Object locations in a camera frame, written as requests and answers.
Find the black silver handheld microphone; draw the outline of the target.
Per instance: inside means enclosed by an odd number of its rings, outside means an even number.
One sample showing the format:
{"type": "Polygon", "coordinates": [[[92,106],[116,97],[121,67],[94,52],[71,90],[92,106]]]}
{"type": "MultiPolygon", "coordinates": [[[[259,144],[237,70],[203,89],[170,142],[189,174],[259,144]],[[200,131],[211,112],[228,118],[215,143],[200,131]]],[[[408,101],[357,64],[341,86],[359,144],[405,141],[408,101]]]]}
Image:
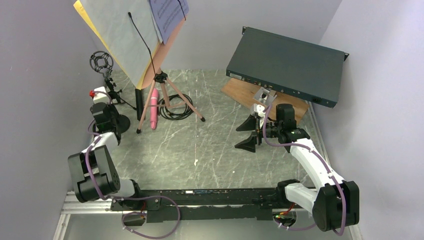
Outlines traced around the black silver handheld microphone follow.
{"type": "Polygon", "coordinates": [[[135,93],[135,103],[136,103],[136,117],[139,121],[142,118],[142,114],[144,112],[144,99],[143,99],[143,91],[141,89],[134,89],[135,93]]]}

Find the pink tripod music stand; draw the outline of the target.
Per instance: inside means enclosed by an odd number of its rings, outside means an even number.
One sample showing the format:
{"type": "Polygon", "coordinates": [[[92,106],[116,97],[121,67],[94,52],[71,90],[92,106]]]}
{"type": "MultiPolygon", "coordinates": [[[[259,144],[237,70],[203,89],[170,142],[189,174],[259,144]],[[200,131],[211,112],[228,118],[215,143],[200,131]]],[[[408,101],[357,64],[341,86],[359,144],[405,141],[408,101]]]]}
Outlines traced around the pink tripod music stand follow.
{"type": "MultiPolygon", "coordinates": [[[[166,85],[169,85],[179,97],[183,100],[183,103],[186,104],[189,109],[193,111],[194,114],[196,114],[199,119],[202,122],[205,122],[205,117],[194,107],[192,103],[189,102],[187,97],[184,96],[182,91],[180,91],[177,86],[170,80],[169,76],[161,69],[162,63],[164,62],[166,56],[168,55],[171,47],[173,46],[174,41],[176,40],[176,37],[178,36],[180,30],[182,29],[184,23],[186,20],[182,20],[174,29],[172,34],[170,35],[170,38],[168,39],[167,44],[164,43],[158,43],[157,47],[155,47],[153,54],[150,56],[150,65],[146,68],[144,76],[143,76],[143,84],[147,84],[147,81],[150,80],[150,89],[147,95],[147,99],[150,100],[150,97],[152,96],[154,88],[156,88],[156,85],[159,84],[160,88],[162,90],[162,96],[164,99],[165,104],[157,104],[157,107],[164,107],[164,108],[175,108],[179,106],[177,105],[171,105],[169,95],[166,89],[166,85]]],[[[140,134],[142,132],[142,126],[145,121],[146,113],[148,108],[154,107],[155,105],[150,105],[149,102],[146,102],[143,107],[143,114],[141,116],[141,119],[139,120],[138,127],[136,129],[136,133],[140,134]]]]}

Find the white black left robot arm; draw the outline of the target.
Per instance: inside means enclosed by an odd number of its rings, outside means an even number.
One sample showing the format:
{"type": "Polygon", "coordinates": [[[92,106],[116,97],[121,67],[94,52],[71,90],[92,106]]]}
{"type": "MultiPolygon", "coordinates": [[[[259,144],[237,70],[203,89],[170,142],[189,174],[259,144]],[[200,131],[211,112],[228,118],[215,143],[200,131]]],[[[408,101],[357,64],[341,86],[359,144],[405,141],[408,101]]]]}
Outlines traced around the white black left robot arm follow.
{"type": "Polygon", "coordinates": [[[90,112],[93,121],[88,131],[93,135],[93,141],[86,149],[67,159],[75,196],[81,203],[124,199],[129,209],[137,210],[143,205],[144,196],[138,192],[134,180],[119,177],[111,157],[131,122],[113,104],[95,103],[90,112]]]}

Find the black round-base mic stand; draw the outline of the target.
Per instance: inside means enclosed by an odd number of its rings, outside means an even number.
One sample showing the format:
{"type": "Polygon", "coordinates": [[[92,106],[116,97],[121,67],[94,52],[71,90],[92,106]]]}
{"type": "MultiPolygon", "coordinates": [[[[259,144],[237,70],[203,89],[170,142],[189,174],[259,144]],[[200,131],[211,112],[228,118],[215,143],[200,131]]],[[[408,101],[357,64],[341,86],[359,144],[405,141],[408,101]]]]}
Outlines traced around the black round-base mic stand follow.
{"type": "Polygon", "coordinates": [[[127,116],[123,114],[119,114],[118,116],[114,118],[114,124],[116,127],[116,131],[119,134],[122,134],[130,128],[131,121],[127,116]]]}

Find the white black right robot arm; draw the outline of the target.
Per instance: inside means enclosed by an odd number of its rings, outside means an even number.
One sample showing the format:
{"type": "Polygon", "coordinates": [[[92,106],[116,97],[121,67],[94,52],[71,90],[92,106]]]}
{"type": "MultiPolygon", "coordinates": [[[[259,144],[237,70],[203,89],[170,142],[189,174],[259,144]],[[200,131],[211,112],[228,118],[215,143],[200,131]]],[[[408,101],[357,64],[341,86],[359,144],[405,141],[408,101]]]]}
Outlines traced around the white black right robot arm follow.
{"type": "Polygon", "coordinates": [[[271,107],[253,104],[249,117],[236,129],[250,131],[249,138],[234,147],[251,153],[262,142],[273,147],[284,147],[304,168],[315,189],[296,179],[281,181],[276,193],[269,197],[280,207],[298,205],[308,211],[314,225],[321,231],[344,234],[346,227],[359,223],[360,189],[354,181],[346,181],[324,160],[306,130],[299,128],[291,104],[276,106],[276,119],[270,120],[271,107]]]}

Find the black tripod mic stand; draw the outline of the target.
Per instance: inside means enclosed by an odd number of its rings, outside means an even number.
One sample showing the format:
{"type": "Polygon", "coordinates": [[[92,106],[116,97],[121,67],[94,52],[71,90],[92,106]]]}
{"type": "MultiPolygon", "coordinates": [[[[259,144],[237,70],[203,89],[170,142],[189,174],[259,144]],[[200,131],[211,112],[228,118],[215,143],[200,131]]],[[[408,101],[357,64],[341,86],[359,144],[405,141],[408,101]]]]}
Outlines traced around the black tripod mic stand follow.
{"type": "Polygon", "coordinates": [[[89,65],[96,73],[102,74],[105,85],[109,89],[107,93],[111,96],[112,100],[116,100],[117,104],[127,104],[133,110],[136,110],[135,106],[131,105],[121,97],[120,93],[123,92],[122,89],[118,91],[115,90],[117,85],[112,78],[114,59],[109,53],[101,50],[94,52],[90,56],[89,65]]]}

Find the pink small microphone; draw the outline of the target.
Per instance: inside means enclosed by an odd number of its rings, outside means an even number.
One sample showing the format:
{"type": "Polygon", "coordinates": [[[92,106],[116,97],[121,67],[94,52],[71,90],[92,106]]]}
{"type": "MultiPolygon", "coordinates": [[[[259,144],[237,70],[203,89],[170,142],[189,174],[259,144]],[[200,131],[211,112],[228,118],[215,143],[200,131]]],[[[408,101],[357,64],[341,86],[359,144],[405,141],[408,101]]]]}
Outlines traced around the pink small microphone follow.
{"type": "Polygon", "coordinates": [[[155,130],[157,128],[158,107],[156,105],[158,104],[158,97],[159,92],[156,88],[154,88],[149,102],[150,105],[154,105],[150,107],[150,128],[152,130],[155,130]]]}

